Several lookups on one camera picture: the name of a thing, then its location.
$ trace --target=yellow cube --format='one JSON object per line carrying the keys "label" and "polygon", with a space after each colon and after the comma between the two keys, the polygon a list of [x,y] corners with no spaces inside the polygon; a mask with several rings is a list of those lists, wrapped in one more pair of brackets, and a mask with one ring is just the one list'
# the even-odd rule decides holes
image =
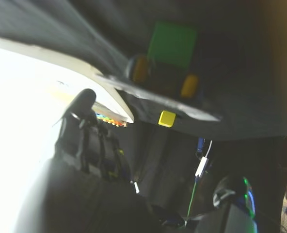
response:
{"label": "yellow cube", "polygon": [[172,127],[174,124],[176,118],[175,113],[171,113],[168,111],[162,111],[160,117],[159,117],[159,125],[165,126],[165,127]]}

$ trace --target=black device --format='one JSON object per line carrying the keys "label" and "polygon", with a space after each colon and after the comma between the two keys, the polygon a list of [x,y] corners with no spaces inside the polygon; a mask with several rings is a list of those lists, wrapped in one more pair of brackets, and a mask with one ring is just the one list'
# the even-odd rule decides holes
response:
{"label": "black device", "polygon": [[[85,89],[71,102],[62,116],[55,157],[109,182],[124,181],[133,185],[118,140],[97,120],[92,110],[95,100],[95,92]],[[196,233],[257,232],[252,189],[244,177],[222,179],[215,189],[213,203],[214,211],[194,218],[182,218],[158,206],[152,206],[152,209],[162,226],[181,228],[194,225]]]}

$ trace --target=green cable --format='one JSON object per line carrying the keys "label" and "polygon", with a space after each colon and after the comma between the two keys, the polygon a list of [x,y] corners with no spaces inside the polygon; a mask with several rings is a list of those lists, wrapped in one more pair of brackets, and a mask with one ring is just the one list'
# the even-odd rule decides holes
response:
{"label": "green cable", "polygon": [[191,210],[191,206],[192,206],[192,202],[193,202],[193,197],[194,197],[194,193],[195,193],[196,184],[197,184],[197,179],[194,182],[194,186],[193,186],[193,191],[192,191],[192,196],[191,196],[191,200],[190,200],[190,204],[189,204],[187,217],[189,217],[189,215],[190,215],[190,210]]}

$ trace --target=green block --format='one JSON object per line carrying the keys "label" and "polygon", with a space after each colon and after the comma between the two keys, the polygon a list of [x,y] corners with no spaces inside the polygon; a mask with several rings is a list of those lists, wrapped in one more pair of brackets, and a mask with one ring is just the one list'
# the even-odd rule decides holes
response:
{"label": "green block", "polygon": [[148,50],[148,59],[188,68],[196,40],[193,28],[157,23]]}

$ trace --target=dark floor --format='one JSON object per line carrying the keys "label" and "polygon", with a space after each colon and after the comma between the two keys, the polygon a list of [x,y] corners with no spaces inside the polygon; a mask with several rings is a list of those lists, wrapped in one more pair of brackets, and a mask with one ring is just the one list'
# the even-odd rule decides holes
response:
{"label": "dark floor", "polygon": [[[143,122],[112,130],[125,150],[140,194],[153,204],[186,216],[199,163],[195,156],[197,138]],[[286,155],[284,137],[214,141],[208,173],[198,184],[191,215],[212,208],[212,192],[221,178],[239,174],[253,187],[259,232],[279,232],[287,184],[280,166],[287,164]]]}

